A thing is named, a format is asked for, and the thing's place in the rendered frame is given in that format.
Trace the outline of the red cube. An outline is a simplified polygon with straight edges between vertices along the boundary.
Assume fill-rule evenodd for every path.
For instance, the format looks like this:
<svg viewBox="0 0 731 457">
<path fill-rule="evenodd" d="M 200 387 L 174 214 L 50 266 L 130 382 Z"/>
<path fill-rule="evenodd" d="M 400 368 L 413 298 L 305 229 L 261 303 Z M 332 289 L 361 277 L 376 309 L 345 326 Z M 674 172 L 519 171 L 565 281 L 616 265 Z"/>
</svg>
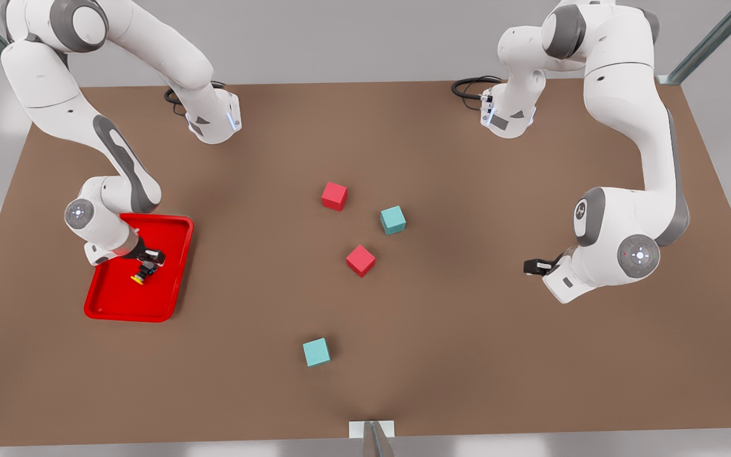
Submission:
<svg viewBox="0 0 731 457">
<path fill-rule="evenodd" d="M 363 245 L 358 245 L 354 248 L 345 260 L 347 265 L 357 273 L 358 277 L 365 277 L 376 263 L 375 256 L 366 247 L 363 247 Z"/>
<path fill-rule="evenodd" d="M 348 188 L 346 186 L 336 184 L 334 182 L 327 182 L 321 196 L 321 202 L 325 208 L 330 208 L 334 211 L 342 211 L 347 199 Z"/>
</svg>

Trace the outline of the red plastic tray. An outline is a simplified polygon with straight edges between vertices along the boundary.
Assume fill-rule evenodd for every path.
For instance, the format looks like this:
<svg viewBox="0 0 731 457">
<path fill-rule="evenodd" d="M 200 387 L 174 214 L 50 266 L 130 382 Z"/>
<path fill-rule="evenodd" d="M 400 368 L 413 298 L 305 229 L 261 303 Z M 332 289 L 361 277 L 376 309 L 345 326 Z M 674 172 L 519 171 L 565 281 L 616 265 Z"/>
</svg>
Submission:
<svg viewBox="0 0 731 457">
<path fill-rule="evenodd" d="M 194 221 L 186 216 L 124 213 L 140 237 L 166 254 L 166 262 L 143 284 L 131 280 L 139 262 L 114 258 L 96 266 L 84 312 L 92 319 L 161 323 L 169 319 L 179 295 Z"/>
</svg>

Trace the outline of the teal cube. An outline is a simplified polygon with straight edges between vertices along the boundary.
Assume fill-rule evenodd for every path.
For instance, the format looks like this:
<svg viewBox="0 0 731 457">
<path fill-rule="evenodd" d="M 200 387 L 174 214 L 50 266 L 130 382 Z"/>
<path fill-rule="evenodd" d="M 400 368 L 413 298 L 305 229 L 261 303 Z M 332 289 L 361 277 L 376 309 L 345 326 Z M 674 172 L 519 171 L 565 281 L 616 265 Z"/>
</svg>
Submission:
<svg viewBox="0 0 731 457">
<path fill-rule="evenodd" d="M 305 355 L 305 362 L 309 368 L 320 366 L 331 362 L 331 353 L 327 339 L 317 338 L 302 344 Z"/>
<path fill-rule="evenodd" d="M 390 236 L 401 232 L 406 227 L 406 220 L 400 206 L 392 206 L 380 212 L 380 222 L 383 231 Z"/>
</svg>

